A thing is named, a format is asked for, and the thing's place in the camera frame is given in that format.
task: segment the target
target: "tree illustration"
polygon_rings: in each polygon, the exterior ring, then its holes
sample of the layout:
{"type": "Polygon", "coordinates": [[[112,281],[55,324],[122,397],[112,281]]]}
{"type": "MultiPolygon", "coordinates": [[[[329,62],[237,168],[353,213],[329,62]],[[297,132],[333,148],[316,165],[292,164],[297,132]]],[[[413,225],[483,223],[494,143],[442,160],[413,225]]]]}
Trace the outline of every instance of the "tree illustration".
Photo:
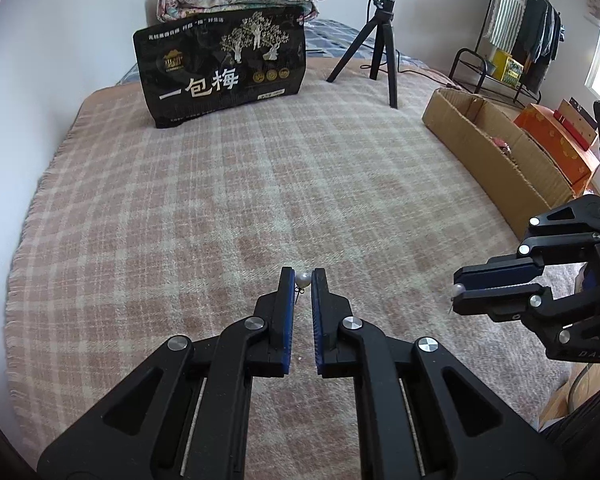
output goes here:
{"type": "Polygon", "coordinates": [[[279,25],[273,25],[269,22],[269,25],[262,30],[260,39],[262,43],[270,47],[269,51],[262,57],[265,60],[275,61],[278,59],[280,45],[289,41],[289,35],[286,32],[282,32],[279,25]]]}
{"type": "Polygon", "coordinates": [[[262,15],[262,12],[257,11],[253,13],[250,18],[244,18],[242,20],[242,28],[253,34],[253,49],[257,50],[260,48],[260,42],[262,40],[262,31],[271,26],[271,22],[262,15]]]}
{"type": "Polygon", "coordinates": [[[231,33],[222,37],[220,48],[235,54],[235,62],[242,62],[242,50],[251,43],[249,31],[243,27],[236,27],[231,33]]]}

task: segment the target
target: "gold logo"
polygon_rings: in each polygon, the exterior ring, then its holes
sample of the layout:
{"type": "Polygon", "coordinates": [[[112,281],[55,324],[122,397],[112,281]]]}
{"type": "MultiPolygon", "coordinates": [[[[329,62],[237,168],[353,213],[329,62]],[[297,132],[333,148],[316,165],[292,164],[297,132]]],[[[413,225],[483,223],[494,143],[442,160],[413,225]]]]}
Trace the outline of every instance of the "gold logo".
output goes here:
{"type": "Polygon", "coordinates": [[[182,57],[182,53],[179,50],[171,50],[170,53],[164,56],[164,67],[167,69],[167,72],[181,69],[182,57]]]}

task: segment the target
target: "red and brown box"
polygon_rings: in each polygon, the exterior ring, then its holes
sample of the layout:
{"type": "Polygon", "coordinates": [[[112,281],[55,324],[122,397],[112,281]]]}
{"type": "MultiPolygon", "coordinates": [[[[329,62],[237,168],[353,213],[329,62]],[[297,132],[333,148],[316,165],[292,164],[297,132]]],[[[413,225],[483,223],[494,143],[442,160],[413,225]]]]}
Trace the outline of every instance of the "red and brown box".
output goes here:
{"type": "Polygon", "coordinates": [[[600,161],[584,150],[554,117],[554,112],[539,105],[527,106],[514,121],[542,146],[580,195],[589,185],[600,161]]]}
{"type": "Polygon", "coordinates": [[[595,142],[598,132],[567,101],[562,101],[554,117],[565,127],[583,150],[588,150],[595,142]]]}

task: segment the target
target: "blue plaid fabric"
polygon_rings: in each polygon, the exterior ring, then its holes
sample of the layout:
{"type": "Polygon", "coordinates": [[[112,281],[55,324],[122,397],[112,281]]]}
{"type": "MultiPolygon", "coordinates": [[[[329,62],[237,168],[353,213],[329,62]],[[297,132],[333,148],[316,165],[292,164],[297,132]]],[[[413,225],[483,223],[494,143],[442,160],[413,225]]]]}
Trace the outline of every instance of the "blue plaid fabric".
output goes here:
{"type": "MultiPolygon", "coordinates": [[[[304,35],[306,37],[306,56],[307,57],[342,57],[356,39],[359,31],[344,23],[334,20],[313,20],[304,24],[304,35]]],[[[374,52],[374,40],[369,38],[365,44],[356,52],[354,58],[371,59],[374,52]]],[[[425,63],[413,57],[399,54],[400,66],[416,66],[418,68],[428,68],[425,63]]],[[[382,56],[382,62],[385,62],[386,56],[382,56]]],[[[140,81],[138,65],[134,65],[129,72],[120,80],[118,84],[132,83],[140,81]]]]}

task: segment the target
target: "pearl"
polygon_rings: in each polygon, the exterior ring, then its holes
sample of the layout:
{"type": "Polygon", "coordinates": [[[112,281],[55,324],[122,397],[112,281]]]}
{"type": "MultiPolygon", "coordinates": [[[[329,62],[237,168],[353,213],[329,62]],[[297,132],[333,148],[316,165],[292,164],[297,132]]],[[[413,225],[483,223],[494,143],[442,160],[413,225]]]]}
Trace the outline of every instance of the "pearl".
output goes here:
{"type": "Polygon", "coordinates": [[[464,294],[466,292],[466,288],[462,283],[455,283],[454,286],[451,287],[451,297],[457,298],[460,294],[464,294]]]}
{"type": "Polygon", "coordinates": [[[311,272],[298,272],[296,274],[296,285],[298,288],[307,288],[311,285],[311,272]]]}

